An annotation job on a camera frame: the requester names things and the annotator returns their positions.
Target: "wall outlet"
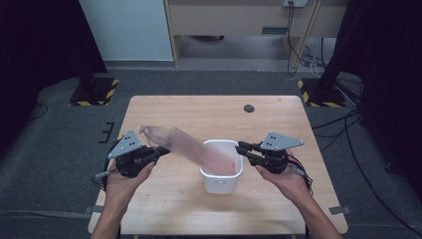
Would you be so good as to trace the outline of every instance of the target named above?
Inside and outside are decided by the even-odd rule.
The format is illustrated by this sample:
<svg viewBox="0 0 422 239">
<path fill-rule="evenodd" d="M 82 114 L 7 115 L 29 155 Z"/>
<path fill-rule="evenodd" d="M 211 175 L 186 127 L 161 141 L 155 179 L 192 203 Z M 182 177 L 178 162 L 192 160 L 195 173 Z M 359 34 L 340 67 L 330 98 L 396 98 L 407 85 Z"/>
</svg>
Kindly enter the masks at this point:
<svg viewBox="0 0 422 239">
<path fill-rule="evenodd" d="M 308 0 L 284 0 L 283 6 L 289 8 L 291 6 L 290 2 L 293 2 L 294 7 L 301 8 L 307 6 Z"/>
</svg>

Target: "white cabinet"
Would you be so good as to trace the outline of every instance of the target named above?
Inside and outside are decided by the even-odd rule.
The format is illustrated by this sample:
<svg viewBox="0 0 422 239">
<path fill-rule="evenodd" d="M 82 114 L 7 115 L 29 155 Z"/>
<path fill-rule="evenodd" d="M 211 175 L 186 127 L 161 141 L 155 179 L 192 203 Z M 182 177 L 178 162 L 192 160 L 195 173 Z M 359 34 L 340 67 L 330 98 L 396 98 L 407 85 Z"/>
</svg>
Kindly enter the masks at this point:
<svg viewBox="0 0 422 239">
<path fill-rule="evenodd" d="M 105 61 L 173 61 L 163 1 L 80 3 Z"/>
</svg>

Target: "gray carpet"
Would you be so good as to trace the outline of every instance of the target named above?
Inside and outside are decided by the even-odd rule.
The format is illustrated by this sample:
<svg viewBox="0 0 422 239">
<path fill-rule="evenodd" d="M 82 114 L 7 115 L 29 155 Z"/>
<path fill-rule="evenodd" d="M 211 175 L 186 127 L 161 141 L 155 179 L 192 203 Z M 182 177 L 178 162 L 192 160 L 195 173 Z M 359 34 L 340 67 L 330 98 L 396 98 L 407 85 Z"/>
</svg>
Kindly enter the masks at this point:
<svg viewBox="0 0 422 239">
<path fill-rule="evenodd" d="M 14 145 L 0 161 L 0 211 L 72 212 L 81 218 L 35 214 L 2 216 L 0 238 L 90 237 L 89 218 L 80 214 L 85 207 L 94 205 L 99 193 L 90 177 L 102 171 L 106 152 L 118 137 L 132 96 L 299 96 L 297 80 L 312 76 L 305 73 L 290 76 L 287 73 L 181 71 L 112 71 L 110 74 L 120 82 L 108 106 L 69 107 L 77 79 L 44 89 L 39 95 L 39 103 L 45 105 L 34 109 L 34 119 L 28 120 L 18 137 L 11 138 Z M 311 125 L 344 117 L 352 110 L 352 104 L 341 109 L 306 108 Z M 110 141 L 99 143 L 106 138 L 103 130 L 109 129 L 108 122 L 115 123 Z M 340 121 L 316 129 L 315 134 L 333 135 L 342 129 L 343 121 Z M 357 159 L 374 189 L 392 211 L 422 232 L 421 202 L 406 179 L 383 170 L 385 161 L 364 125 L 355 123 L 348 133 Z M 320 136 L 316 139 L 320 149 L 332 141 L 332 138 Z M 352 210 L 345 216 L 349 225 L 345 238 L 419 238 L 397 222 L 374 197 L 353 160 L 344 133 L 322 152 L 322 156 L 340 204 Z"/>
</svg>

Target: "white plastic basket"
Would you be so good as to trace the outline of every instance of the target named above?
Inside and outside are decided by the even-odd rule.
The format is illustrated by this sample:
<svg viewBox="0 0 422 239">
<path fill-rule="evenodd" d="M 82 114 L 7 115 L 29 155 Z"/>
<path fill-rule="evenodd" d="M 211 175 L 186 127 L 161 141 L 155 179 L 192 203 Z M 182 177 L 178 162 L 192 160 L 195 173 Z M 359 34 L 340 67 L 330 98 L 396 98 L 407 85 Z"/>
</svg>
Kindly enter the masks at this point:
<svg viewBox="0 0 422 239">
<path fill-rule="evenodd" d="M 204 143 L 212 144 L 219 151 L 227 154 L 235 163 L 236 174 L 234 175 L 213 175 L 211 172 L 200 167 L 204 179 L 204 187 L 208 193 L 214 194 L 231 194 L 236 188 L 239 176 L 243 171 L 243 156 L 238 154 L 235 146 L 237 141 L 228 139 L 210 139 Z"/>
</svg>

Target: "yellow and black tape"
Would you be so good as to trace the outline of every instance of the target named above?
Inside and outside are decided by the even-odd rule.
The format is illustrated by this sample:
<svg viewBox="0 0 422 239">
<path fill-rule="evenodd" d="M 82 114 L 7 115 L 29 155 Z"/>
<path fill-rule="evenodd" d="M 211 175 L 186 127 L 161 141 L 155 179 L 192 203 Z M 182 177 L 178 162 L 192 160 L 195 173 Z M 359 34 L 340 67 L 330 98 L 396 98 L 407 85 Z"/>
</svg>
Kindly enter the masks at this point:
<svg viewBox="0 0 422 239">
<path fill-rule="evenodd" d="M 299 89 L 301 89 L 302 97 L 307 107 L 329 107 L 329 108 L 343 108 L 345 104 L 339 103 L 314 103 L 310 100 L 310 96 L 305 88 L 304 82 L 298 81 Z"/>
<path fill-rule="evenodd" d="M 114 90 L 117 87 L 118 80 L 114 79 L 109 87 L 105 98 L 101 101 L 76 101 L 71 102 L 71 106 L 91 107 L 91 106 L 106 106 L 111 100 Z"/>
</svg>

